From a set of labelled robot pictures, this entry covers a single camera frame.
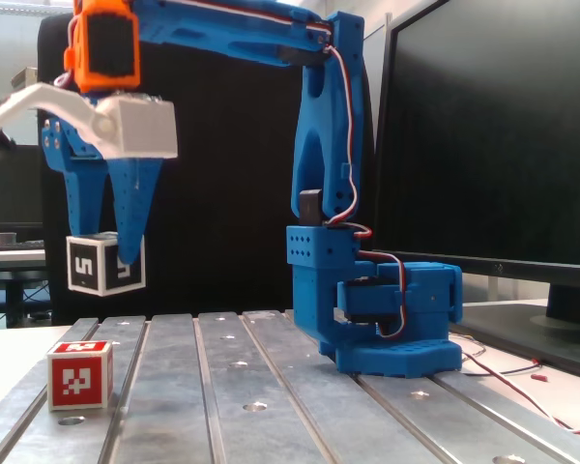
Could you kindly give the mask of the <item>blue gripper black motor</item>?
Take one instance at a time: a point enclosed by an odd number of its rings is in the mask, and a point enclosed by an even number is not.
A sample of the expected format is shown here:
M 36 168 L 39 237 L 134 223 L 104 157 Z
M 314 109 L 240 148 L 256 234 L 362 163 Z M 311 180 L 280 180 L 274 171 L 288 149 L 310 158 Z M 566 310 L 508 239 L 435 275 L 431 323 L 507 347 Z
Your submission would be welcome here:
M 117 94 L 81 94 L 85 114 L 113 114 Z M 140 253 L 162 159 L 110 159 L 86 143 L 66 121 L 48 117 L 43 122 L 41 144 L 50 169 L 65 181 L 72 236 L 99 232 L 107 167 L 114 196 L 118 256 L 132 264 Z

